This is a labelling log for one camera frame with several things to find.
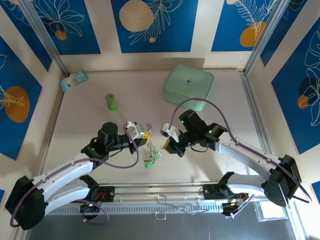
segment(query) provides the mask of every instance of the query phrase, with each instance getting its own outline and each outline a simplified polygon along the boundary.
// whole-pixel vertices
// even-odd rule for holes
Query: green cylinder
[[[110,111],[114,112],[118,110],[118,104],[117,104],[115,95],[113,95],[112,93],[107,94],[105,96],[105,101],[108,104]]]

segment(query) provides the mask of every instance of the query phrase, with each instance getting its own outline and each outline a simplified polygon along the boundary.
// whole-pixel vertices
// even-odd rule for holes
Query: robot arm
[[[80,199],[94,200],[99,185],[85,174],[105,163],[111,157],[109,152],[121,152],[129,148],[133,154],[136,151],[135,145],[138,148],[147,142],[147,139],[142,138],[145,134],[142,126],[136,122],[128,122],[125,131],[126,134],[118,135],[115,123],[105,123],[98,131],[98,136],[63,166],[33,179],[26,176],[18,179],[5,208],[23,230],[28,230],[60,206]],[[79,180],[76,183],[69,184],[77,178]]]
[[[187,131],[180,131],[178,141],[174,137],[170,137],[166,141],[164,149],[167,152],[183,157],[187,147],[200,144],[204,148],[235,158],[259,174],[248,176],[227,172],[216,186],[211,186],[214,189],[204,189],[207,191],[205,197],[213,200],[221,199],[221,197],[228,198],[232,194],[252,193],[265,195],[270,201],[281,207],[287,206],[298,186],[282,169],[275,167],[271,162],[281,165],[301,183],[296,161],[292,157],[285,155],[280,158],[267,154],[241,140],[237,140],[237,142],[233,140],[220,142],[220,136],[228,134],[227,129],[216,123],[207,125],[193,110],[187,110],[182,113],[179,119]],[[163,134],[173,132],[171,129],[167,129],[169,127],[169,124],[162,126],[162,135],[170,136],[170,134]],[[267,160],[262,159],[257,154],[266,156]]]

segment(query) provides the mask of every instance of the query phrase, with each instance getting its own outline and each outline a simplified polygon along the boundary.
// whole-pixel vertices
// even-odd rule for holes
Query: beige circle
[[[130,0],[120,9],[120,22],[131,32],[140,32],[149,28],[154,22],[151,8],[141,0]]]
[[[19,3],[18,3],[18,0],[8,0],[10,3],[13,3],[13,4],[15,4],[15,5],[18,5]]]
[[[232,5],[235,4],[238,0],[225,0],[227,4]]]

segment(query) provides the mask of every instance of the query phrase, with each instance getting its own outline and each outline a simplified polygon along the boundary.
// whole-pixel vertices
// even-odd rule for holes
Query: mint green box
[[[211,93],[214,76],[211,72],[186,65],[176,65],[171,70],[164,84],[164,99],[173,104],[180,104],[189,98],[208,99]],[[182,106],[202,111],[205,101],[191,100]]]

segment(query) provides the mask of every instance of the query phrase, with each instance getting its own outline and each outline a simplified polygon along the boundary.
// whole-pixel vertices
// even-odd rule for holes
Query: white floor
[[[210,100],[224,112],[233,134],[247,143],[260,148],[257,132],[236,70],[213,70],[213,89]],[[114,71],[88,73],[89,80],[73,87],[64,94],[52,141],[45,160],[43,172],[69,161],[97,136],[106,122],[118,125],[119,134],[127,121],[152,125],[152,142],[156,150],[167,140],[159,131],[163,123],[169,123],[176,105],[163,99],[163,86],[169,71]],[[111,112],[105,95],[113,93],[118,111]],[[186,108],[181,107],[174,126],[185,131],[179,122],[179,115]],[[218,111],[207,105],[198,112],[207,124],[225,126]],[[221,142],[229,139],[222,137]],[[120,183],[180,183],[219,181],[224,173],[253,173],[242,163],[224,154],[208,150],[206,153],[187,149],[183,158],[164,152],[152,168],[146,169],[147,145],[139,148],[139,163],[130,169],[116,169],[106,165],[98,167],[90,175],[100,184]],[[128,149],[110,158],[110,163],[127,166],[136,160]]]

